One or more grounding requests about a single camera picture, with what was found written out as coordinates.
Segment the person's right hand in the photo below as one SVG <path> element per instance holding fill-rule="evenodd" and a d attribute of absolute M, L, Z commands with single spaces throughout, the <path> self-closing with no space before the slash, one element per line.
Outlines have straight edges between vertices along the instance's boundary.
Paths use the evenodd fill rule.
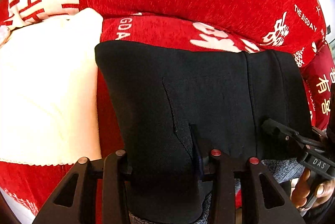
<path fill-rule="evenodd" d="M 307 196 L 310 193 L 310 188 L 307 183 L 311 175 L 311 171 L 307 168 L 304 169 L 302 175 L 299 178 L 298 183 L 291 195 L 291 201 L 296 208 L 302 207 L 307 202 Z M 326 203 L 334 192 L 334 180 L 326 181 L 319 184 L 314 192 L 316 201 L 314 202 L 312 208 L 318 207 Z"/>

